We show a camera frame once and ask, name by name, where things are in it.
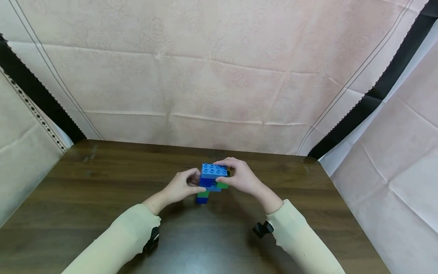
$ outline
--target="lego brick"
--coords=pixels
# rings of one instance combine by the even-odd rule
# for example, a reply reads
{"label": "lego brick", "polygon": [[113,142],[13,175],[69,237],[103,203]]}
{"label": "lego brick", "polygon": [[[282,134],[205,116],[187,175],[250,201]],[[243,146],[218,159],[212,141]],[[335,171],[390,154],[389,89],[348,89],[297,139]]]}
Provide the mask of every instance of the lego brick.
{"label": "lego brick", "polygon": [[228,188],[228,185],[227,185],[227,184],[224,184],[224,183],[220,183],[220,182],[218,182],[218,184],[217,184],[216,187],[219,188],[219,189],[227,189],[227,188]]}
{"label": "lego brick", "polygon": [[209,194],[209,193],[210,193],[210,192],[209,192],[208,189],[207,189],[206,192],[198,193],[198,194],[196,195],[196,197],[198,197],[198,198],[208,198],[208,194]]}
{"label": "lego brick", "polygon": [[201,178],[216,179],[218,177],[227,176],[226,166],[217,164],[202,164]]}
{"label": "lego brick", "polygon": [[196,197],[197,204],[206,204],[208,202],[208,198]]}
{"label": "lego brick", "polygon": [[199,186],[203,186],[205,188],[216,187],[216,181],[214,179],[208,178],[199,178]]}
{"label": "lego brick", "polygon": [[214,188],[214,187],[210,187],[210,188],[206,188],[207,191],[211,191],[211,192],[221,192],[222,189],[219,188]]}

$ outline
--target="blue lego brick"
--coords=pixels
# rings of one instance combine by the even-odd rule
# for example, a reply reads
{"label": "blue lego brick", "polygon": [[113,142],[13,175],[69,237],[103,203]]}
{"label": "blue lego brick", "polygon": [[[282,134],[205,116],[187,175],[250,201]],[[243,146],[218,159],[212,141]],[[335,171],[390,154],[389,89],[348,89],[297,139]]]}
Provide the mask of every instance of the blue lego brick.
{"label": "blue lego brick", "polygon": [[218,177],[226,177],[227,175],[226,166],[202,164],[201,178],[216,179]]}
{"label": "blue lego brick", "polygon": [[210,192],[221,192],[221,190],[222,190],[222,189],[215,188],[215,187],[210,187],[210,188],[205,188],[205,189],[207,189],[207,191],[210,191]]}
{"label": "blue lego brick", "polygon": [[208,178],[199,178],[199,186],[203,186],[205,188],[216,187],[217,183],[214,179]]}
{"label": "blue lego brick", "polygon": [[206,204],[208,202],[208,198],[196,197],[197,204]]}

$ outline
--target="black trim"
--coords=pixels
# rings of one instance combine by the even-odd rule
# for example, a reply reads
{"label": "black trim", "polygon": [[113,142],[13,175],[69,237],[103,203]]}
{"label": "black trim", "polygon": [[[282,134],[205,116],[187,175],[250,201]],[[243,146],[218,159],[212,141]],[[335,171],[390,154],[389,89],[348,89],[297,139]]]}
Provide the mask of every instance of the black trim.
{"label": "black trim", "polygon": [[0,66],[26,95],[58,125],[73,141],[77,143],[86,139],[84,133],[70,118],[67,112],[49,93],[46,87],[35,77],[25,64],[8,46],[7,40],[0,33]]}
{"label": "black trim", "polygon": [[389,66],[357,105],[309,152],[319,159],[362,123],[392,89],[438,18],[438,0],[429,0],[412,24]]}

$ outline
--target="fabric wall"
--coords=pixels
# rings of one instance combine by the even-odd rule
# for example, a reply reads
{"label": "fabric wall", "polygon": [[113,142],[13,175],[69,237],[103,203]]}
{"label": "fabric wall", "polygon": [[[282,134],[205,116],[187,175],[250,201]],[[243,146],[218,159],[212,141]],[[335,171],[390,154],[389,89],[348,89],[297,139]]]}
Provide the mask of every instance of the fabric wall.
{"label": "fabric wall", "polygon": [[321,159],[393,273],[438,263],[438,25],[372,121]]}
{"label": "fabric wall", "polygon": [[11,0],[0,27],[89,138],[306,155],[426,2]]}
{"label": "fabric wall", "polygon": [[0,73],[0,227],[63,155],[48,120],[25,99]]}

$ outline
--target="person's left hand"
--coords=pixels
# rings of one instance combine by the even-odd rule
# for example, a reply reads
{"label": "person's left hand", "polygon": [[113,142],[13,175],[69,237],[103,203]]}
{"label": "person's left hand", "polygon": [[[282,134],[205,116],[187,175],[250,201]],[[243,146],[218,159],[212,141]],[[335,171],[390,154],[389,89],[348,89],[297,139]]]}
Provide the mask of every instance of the person's left hand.
{"label": "person's left hand", "polygon": [[168,203],[176,203],[189,195],[206,191],[205,188],[198,186],[200,175],[201,172],[197,168],[178,172],[162,190]]}
{"label": "person's left hand", "polygon": [[178,172],[162,191],[149,197],[143,204],[154,215],[158,215],[169,204],[179,202],[189,195],[206,191],[205,188],[198,186],[200,174],[197,168]]}

